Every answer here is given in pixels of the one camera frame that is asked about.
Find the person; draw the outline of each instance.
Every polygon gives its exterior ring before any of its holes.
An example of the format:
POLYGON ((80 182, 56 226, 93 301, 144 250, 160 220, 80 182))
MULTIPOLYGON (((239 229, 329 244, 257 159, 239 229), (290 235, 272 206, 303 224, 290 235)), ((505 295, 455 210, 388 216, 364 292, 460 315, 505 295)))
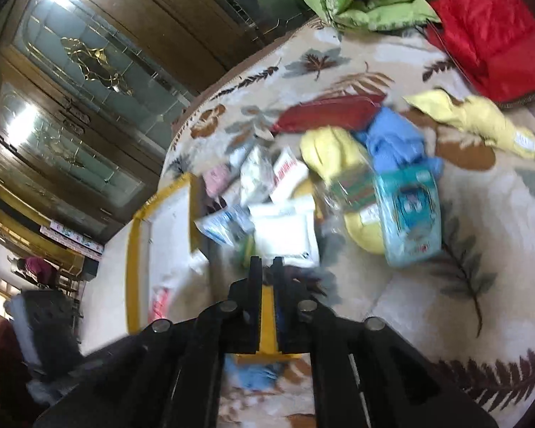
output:
POLYGON ((58 270, 41 257, 21 257, 16 261, 16 266, 21 273, 32 273, 36 276, 38 283, 51 289, 61 288, 72 293, 76 291, 67 286, 57 284, 58 270))

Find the screw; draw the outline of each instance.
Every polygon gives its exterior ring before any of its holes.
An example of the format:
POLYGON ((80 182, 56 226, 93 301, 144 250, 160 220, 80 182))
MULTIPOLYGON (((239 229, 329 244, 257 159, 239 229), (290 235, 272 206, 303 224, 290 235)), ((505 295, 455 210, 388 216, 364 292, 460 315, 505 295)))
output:
POLYGON ((317 308, 317 303, 311 299, 300 301, 297 305, 300 312, 313 312, 317 308))
POLYGON ((227 300, 220 303, 220 310, 225 313, 234 312, 238 308, 235 301, 227 300))
POLYGON ((385 322, 378 317, 368 317, 368 319, 365 320, 365 327, 367 330, 379 331, 382 330, 385 325, 385 322))
POLYGON ((170 321, 167 319, 155 320, 152 323, 151 328, 155 333, 164 333, 170 328, 170 321))

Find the blue fabric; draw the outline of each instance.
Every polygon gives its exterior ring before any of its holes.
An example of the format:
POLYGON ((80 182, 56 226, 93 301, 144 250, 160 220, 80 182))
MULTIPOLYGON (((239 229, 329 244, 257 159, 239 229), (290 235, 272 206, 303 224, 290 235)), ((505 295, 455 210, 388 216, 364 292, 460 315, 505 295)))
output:
POLYGON ((424 136, 406 118, 389 108, 382 108, 366 132, 354 132, 372 157, 377 173, 394 172, 411 164, 428 166, 435 177, 442 174, 444 161, 427 157, 424 136))
POLYGON ((224 363, 224 371, 231 377, 236 376, 241 388, 252 391, 272 389, 282 370, 283 364, 278 362, 268 365, 238 365, 232 356, 226 356, 224 363))

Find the red pouch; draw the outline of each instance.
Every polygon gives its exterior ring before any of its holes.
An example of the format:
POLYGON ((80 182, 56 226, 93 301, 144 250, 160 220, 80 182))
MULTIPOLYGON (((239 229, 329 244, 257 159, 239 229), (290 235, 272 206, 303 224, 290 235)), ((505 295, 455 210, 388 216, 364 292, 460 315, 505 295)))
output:
POLYGON ((535 100, 535 18, 522 0, 435 0, 443 31, 428 41, 446 51, 483 96, 501 108, 535 100))
POLYGON ((365 130, 381 109, 383 99, 383 95, 346 95, 302 102, 284 112, 271 131, 299 133, 327 125, 365 130))

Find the black device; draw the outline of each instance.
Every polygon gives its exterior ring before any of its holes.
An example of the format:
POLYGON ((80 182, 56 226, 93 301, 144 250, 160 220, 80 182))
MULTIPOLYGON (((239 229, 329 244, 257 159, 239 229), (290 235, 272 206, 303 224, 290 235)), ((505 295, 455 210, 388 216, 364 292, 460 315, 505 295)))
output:
POLYGON ((153 322, 34 426, 214 427, 224 356, 258 353, 262 327, 270 322, 267 291, 277 352, 311 356, 318 428, 497 427, 383 320, 337 317, 284 274, 281 258, 263 268, 258 257, 251 259, 248 278, 231 285, 226 301, 187 322, 153 322))

